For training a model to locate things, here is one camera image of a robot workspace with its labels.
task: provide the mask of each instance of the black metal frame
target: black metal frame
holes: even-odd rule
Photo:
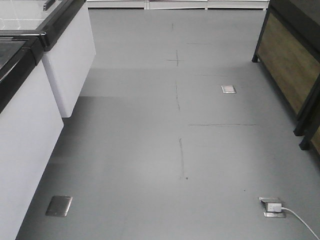
[[[303,106],[297,115],[297,125],[293,131],[296,136],[305,135],[306,130],[314,121],[314,112],[320,103],[320,75],[315,81],[309,95],[303,103]]]
[[[266,14],[265,14],[265,17],[264,17],[264,20],[263,20],[263,24],[262,24],[262,28],[261,28],[261,32],[260,32],[260,35],[259,35],[259,39],[258,39],[258,42],[256,44],[256,47],[255,47],[255,50],[254,50],[254,54],[253,54],[253,57],[252,57],[252,62],[253,63],[257,63],[258,62],[258,49],[260,47],[260,43],[261,43],[261,40],[262,40],[262,37],[264,35],[264,32],[265,32],[265,29],[266,29],[266,25],[267,25],[267,22],[268,22],[268,19],[269,19],[269,16],[270,16],[270,12],[271,12],[271,7],[269,6],[269,8],[267,9],[266,11]]]
[[[314,121],[312,124],[308,127],[308,129],[305,131],[304,138],[302,142],[299,144],[299,147],[301,150],[309,150],[311,147],[311,139],[317,132],[318,128],[320,126],[320,111],[318,111],[314,117]]]
[[[4,41],[25,41],[0,69],[0,113],[41,60],[44,49],[37,37],[17,36]]]
[[[0,37],[38,37],[44,51],[50,51],[86,0],[64,0],[34,30],[0,30]]]

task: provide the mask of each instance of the black handle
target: black handle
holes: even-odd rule
[[[45,2],[45,4],[43,4],[43,11],[47,11],[52,4],[54,4],[56,2],[56,0],[48,0]]]

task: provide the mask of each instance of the display freezer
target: display freezer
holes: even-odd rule
[[[0,37],[0,239],[14,240],[63,122],[36,37]]]
[[[85,0],[0,0],[1,36],[36,36],[62,117],[70,117],[96,55]]]

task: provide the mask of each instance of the wooden panel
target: wooden panel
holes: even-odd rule
[[[272,13],[257,53],[298,113],[320,74],[320,63]]]
[[[318,130],[313,135],[311,142],[314,145],[315,149],[318,151],[318,153],[320,153],[320,128],[318,128]]]

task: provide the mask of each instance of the gray floor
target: gray floor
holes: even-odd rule
[[[264,11],[90,10],[97,55],[17,240],[311,240],[320,170],[251,57]],[[235,85],[237,94],[222,94]],[[45,216],[73,196],[66,218]]]

